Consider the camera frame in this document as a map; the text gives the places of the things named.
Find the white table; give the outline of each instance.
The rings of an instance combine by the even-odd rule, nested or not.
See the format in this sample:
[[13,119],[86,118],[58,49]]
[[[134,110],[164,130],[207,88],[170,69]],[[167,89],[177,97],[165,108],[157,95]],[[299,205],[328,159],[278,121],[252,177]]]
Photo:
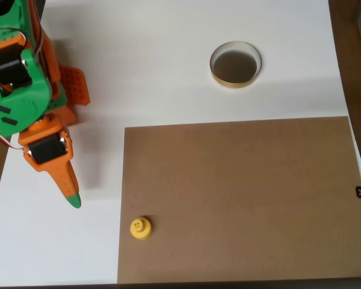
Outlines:
[[[10,150],[0,286],[117,281],[125,127],[348,115],[327,0],[49,0],[43,25],[90,91],[70,129],[82,208]],[[214,49],[231,40],[264,59],[238,90],[209,71]]]

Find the round container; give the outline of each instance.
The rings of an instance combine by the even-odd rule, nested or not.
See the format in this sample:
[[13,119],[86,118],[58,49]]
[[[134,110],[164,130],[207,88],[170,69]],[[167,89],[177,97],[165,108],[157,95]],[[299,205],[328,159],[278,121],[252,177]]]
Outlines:
[[262,68],[262,57],[251,44],[231,41],[219,46],[211,55],[212,76],[231,88],[245,87],[254,82]]

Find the green robot part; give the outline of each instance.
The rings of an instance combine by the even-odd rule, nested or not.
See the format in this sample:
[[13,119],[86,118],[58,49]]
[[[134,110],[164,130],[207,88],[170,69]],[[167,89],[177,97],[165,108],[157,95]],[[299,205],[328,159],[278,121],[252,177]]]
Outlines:
[[[33,35],[32,22],[29,13],[28,0],[15,0],[10,11],[0,16],[0,28],[11,27],[20,29],[27,39],[35,47],[36,41]],[[0,42],[18,35],[15,30],[0,30]]]
[[32,84],[15,89],[9,96],[3,96],[0,91],[0,133],[4,137],[21,132],[34,123],[46,111],[52,94],[31,50],[24,50],[21,55]]

